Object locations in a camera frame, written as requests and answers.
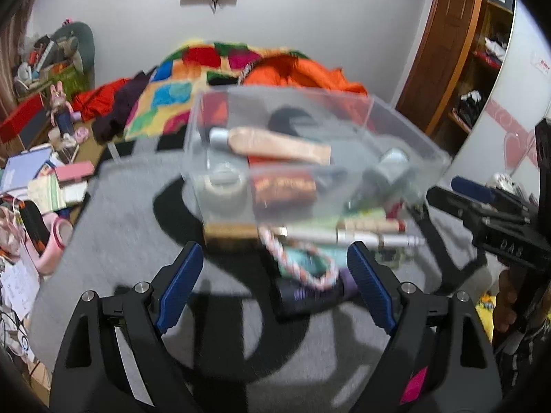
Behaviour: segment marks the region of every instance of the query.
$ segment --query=stuffed bunny toy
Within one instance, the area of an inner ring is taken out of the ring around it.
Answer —
[[[61,136],[66,133],[74,134],[72,115],[73,107],[67,102],[62,82],[57,82],[57,89],[52,84],[50,86],[50,120],[52,126],[59,127]]]

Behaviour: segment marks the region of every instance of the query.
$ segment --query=wooden door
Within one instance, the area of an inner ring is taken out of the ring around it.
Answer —
[[[457,65],[475,0],[434,0],[423,36],[396,109],[425,131]]]

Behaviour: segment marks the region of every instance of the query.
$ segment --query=transparent storage container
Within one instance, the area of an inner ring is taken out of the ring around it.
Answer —
[[[329,165],[261,161],[227,147],[213,128],[249,126],[331,147]],[[203,222],[267,223],[342,216],[416,203],[450,157],[376,96],[321,89],[232,86],[196,97],[184,178]]]

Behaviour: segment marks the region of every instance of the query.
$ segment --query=silver pen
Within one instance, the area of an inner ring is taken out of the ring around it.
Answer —
[[[276,236],[292,241],[313,242],[321,245],[349,246],[360,241],[367,248],[406,248],[425,245],[422,237],[407,234],[374,234],[345,230],[311,229],[305,227],[274,227]]]

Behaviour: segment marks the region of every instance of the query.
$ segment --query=rope toy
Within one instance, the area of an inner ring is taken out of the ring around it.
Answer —
[[[327,265],[327,271],[320,278],[312,276],[299,266],[298,263],[291,261],[281,242],[277,240],[268,228],[262,226],[258,227],[258,237],[260,237],[260,241],[268,249],[274,259],[286,270],[286,272],[292,275],[293,278],[301,284],[312,287],[315,290],[324,291],[333,287],[337,282],[339,272],[335,260],[321,252],[315,245],[304,242],[293,244],[294,247],[299,250],[303,250],[310,255],[318,256],[324,261]]]

